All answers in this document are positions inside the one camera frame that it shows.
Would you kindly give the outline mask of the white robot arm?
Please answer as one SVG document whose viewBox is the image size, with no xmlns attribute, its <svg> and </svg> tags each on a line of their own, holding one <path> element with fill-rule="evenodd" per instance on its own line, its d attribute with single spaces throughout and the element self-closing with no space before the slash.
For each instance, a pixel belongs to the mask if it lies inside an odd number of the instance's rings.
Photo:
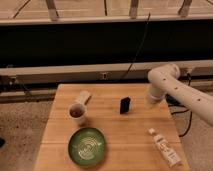
<svg viewBox="0 0 213 171">
<path fill-rule="evenodd" d="M 148 72 L 148 102 L 159 103 L 169 94 L 213 127 L 213 97 L 183 84 L 179 77 L 180 69 L 176 64 L 151 69 Z"/>
</svg>

